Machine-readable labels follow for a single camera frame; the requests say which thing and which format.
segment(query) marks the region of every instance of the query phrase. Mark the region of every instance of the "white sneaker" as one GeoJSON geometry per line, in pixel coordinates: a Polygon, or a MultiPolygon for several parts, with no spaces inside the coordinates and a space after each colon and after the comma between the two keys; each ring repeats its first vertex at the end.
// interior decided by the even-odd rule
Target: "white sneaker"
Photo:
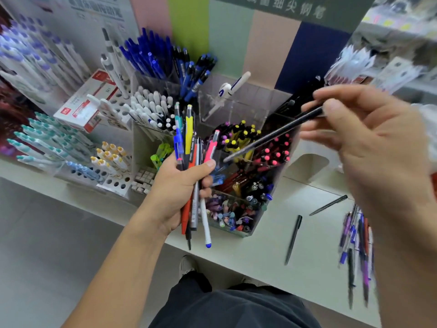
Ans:
{"type": "Polygon", "coordinates": [[[179,264],[179,279],[191,271],[198,271],[196,260],[191,255],[184,255],[179,264]]]}
{"type": "Polygon", "coordinates": [[[254,284],[256,287],[265,287],[265,286],[270,286],[270,284],[261,282],[257,279],[253,279],[251,277],[248,276],[243,276],[243,281],[241,281],[241,283],[249,283],[249,284],[254,284]]]}

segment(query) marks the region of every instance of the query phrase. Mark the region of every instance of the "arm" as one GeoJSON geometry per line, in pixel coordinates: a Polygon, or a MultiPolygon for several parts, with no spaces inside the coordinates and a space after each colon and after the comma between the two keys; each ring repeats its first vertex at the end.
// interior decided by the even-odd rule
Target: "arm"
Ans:
{"type": "Polygon", "coordinates": [[[437,204],[420,114],[363,85],[326,87],[314,98],[325,101],[325,118],[302,125],[300,137],[339,151],[369,218],[383,327],[435,327],[437,204]]]}
{"type": "MultiPolygon", "coordinates": [[[[63,328],[134,328],[139,325],[153,270],[168,234],[180,224],[180,209],[193,184],[215,161],[187,171],[176,169],[174,155],[162,164],[150,193],[123,229],[63,328]]],[[[210,176],[204,187],[212,184],[210,176]]],[[[202,189],[201,197],[211,195],[202,189]]]]}

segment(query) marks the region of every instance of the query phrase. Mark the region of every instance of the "navy blue stripe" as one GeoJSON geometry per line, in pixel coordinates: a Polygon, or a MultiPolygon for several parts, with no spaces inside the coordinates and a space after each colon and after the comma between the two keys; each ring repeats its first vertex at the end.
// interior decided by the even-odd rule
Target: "navy blue stripe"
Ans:
{"type": "Polygon", "coordinates": [[[350,33],[302,22],[275,88],[294,93],[311,78],[324,77],[350,36],[350,33]]]}

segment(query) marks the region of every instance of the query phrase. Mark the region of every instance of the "deli logo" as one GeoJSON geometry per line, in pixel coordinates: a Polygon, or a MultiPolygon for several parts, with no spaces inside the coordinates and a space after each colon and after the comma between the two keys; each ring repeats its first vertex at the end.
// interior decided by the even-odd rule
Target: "deli logo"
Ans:
{"type": "Polygon", "coordinates": [[[64,114],[64,115],[68,115],[69,112],[71,112],[71,109],[67,108],[67,107],[65,107],[63,110],[61,110],[61,114],[64,114]]]}

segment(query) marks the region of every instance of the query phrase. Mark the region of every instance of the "red and white box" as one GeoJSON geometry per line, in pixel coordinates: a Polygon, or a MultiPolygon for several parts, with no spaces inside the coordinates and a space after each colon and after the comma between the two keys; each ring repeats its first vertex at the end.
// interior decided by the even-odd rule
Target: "red and white box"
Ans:
{"type": "Polygon", "coordinates": [[[97,107],[90,103],[87,94],[97,99],[110,100],[117,85],[104,70],[97,70],[76,93],[53,115],[54,118],[78,130],[91,133],[101,121],[97,107]]]}

